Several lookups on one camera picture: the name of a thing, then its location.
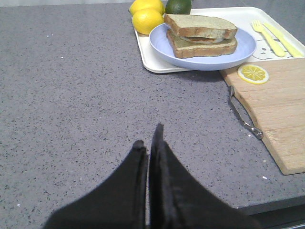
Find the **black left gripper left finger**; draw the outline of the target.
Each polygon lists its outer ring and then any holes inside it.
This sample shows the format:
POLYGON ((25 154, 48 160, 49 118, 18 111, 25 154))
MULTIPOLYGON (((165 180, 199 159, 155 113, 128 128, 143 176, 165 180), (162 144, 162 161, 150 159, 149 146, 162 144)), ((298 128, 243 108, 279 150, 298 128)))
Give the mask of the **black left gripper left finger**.
POLYGON ((46 229, 145 228, 148 155, 142 140, 133 143, 119 167, 98 187, 55 211, 46 229))

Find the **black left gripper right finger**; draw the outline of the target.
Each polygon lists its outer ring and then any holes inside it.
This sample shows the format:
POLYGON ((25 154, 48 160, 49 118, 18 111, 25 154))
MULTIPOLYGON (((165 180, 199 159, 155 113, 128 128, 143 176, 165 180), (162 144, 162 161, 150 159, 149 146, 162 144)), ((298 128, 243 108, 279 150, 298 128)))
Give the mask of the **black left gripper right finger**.
POLYGON ((230 207, 205 189, 181 164, 158 124, 149 166, 152 229, 259 229, 252 217, 230 207))

